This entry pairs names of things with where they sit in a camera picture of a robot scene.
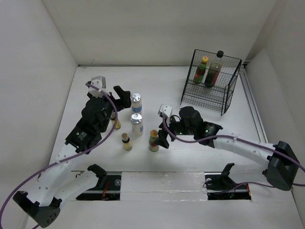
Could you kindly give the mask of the silver-lid shaker jar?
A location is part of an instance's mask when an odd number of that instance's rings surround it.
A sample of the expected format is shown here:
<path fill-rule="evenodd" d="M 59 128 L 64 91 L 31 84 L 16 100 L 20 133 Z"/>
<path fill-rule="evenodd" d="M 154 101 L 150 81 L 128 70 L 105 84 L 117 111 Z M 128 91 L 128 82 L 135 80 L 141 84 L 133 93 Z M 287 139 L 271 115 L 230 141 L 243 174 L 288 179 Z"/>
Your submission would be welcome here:
<path fill-rule="evenodd" d="M 134 113 L 131 115 L 130 122 L 132 125 L 132 131 L 136 136 L 143 135 L 143 119 L 142 115 L 139 113 Z"/>
<path fill-rule="evenodd" d="M 132 112 L 142 114 L 142 99 L 139 93 L 131 93 L 131 103 Z"/>

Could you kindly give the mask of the red chili sauce bottle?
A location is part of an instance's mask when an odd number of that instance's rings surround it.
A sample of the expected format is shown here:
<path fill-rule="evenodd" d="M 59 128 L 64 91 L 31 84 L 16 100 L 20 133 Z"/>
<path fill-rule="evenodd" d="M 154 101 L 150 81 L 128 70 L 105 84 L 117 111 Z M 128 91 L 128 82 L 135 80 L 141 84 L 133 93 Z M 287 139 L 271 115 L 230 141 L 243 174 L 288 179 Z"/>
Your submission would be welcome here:
<path fill-rule="evenodd" d="M 200 84 L 202 82 L 208 61 L 209 61 L 209 58 L 207 56 L 202 57 L 202 60 L 201 60 L 200 64 L 198 65 L 195 75 L 194 75 L 194 79 L 193 79 L 194 83 Z"/>
<path fill-rule="evenodd" d="M 159 146 L 155 143 L 157 138 L 158 138 L 157 130 L 151 130 L 150 131 L 150 138 L 149 138 L 149 149 L 152 152 L 157 152 L 159 150 Z"/>

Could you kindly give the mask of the small yellow bottle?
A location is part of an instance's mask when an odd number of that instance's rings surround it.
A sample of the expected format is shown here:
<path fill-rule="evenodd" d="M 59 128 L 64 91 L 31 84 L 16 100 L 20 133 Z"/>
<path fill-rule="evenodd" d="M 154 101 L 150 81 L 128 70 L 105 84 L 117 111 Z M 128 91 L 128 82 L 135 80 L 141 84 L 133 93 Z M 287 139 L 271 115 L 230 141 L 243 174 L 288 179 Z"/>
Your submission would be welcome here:
<path fill-rule="evenodd" d="M 114 111 L 111 114 L 110 120 L 112 122 L 112 125 L 114 126 L 114 129 L 118 130 L 121 128 L 121 123 L 118 118 L 118 115 Z"/>
<path fill-rule="evenodd" d="M 121 135 L 122 137 L 122 143 L 123 143 L 123 148 L 126 150 L 126 151 L 130 151 L 132 150 L 132 142 L 128 136 L 127 133 L 123 133 Z"/>

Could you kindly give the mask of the tall dark sauce bottle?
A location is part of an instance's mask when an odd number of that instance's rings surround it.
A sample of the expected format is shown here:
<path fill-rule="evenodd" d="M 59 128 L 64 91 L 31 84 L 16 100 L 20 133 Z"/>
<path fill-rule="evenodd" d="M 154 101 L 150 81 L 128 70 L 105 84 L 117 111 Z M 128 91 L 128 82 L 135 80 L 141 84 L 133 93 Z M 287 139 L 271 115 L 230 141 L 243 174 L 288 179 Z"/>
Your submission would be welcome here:
<path fill-rule="evenodd" d="M 206 76 L 206 79 L 204 81 L 204 85 L 207 88 L 212 88 L 215 86 L 215 83 L 217 81 L 218 75 L 222 68 L 222 57 L 224 55 L 223 51 L 218 51 L 216 54 L 216 57 L 213 59 L 213 61 L 209 65 L 209 70 Z"/>

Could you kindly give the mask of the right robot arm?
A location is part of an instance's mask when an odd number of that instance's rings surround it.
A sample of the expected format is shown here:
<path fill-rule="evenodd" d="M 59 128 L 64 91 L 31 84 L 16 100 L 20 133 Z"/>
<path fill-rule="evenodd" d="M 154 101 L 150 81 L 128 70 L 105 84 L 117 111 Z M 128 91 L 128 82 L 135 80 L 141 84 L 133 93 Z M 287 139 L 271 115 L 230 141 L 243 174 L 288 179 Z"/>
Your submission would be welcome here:
<path fill-rule="evenodd" d="M 282 191 L 291 190 L 299 169 L 304 167 L 298 161 L 290 145 L 279 141 L 277 144 L 246 140 L 221 125 L 204 121 L 200 113 L 191 106 L 180 109 L 178 119 L 170 106 L 162 104 L 159 111 L 162 123 L 155 143 L 169 148 L 167 137 L 172 141 L 199 143 L 213 149 L 221 149 L 245 157 L 263 167 L 262 174 L 268 185 Z M 182 135 L 193 136 L 192 141 L 181 139 Z"/>

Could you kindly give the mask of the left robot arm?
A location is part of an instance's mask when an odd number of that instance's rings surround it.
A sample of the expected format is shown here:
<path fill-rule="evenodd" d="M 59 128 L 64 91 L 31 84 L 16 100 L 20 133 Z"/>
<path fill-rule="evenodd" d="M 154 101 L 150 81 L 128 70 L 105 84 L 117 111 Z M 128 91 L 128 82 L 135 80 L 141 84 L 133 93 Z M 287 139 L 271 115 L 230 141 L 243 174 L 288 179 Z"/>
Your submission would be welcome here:
<path fill-rule="evenodd" d="M 53 162 L 37 173 L 36 183 L 26 191 L 17 190 L 13 200 L 31 217 L 39 227 L 50 226 L 68 199 L 94 187 L 106 185 L 107 172 L 94 164 L 74 181 L 62 183 L 71 170 L 85 155 L 88 155 L 104 139 L 104 133 L 111 121 L 111 115 L 131 107 L 131 93 L 120 86 L 114 86 L 118 98 L 103 88 L 91 85 L 81 118 L 65 139 L 65 143 Z"/>

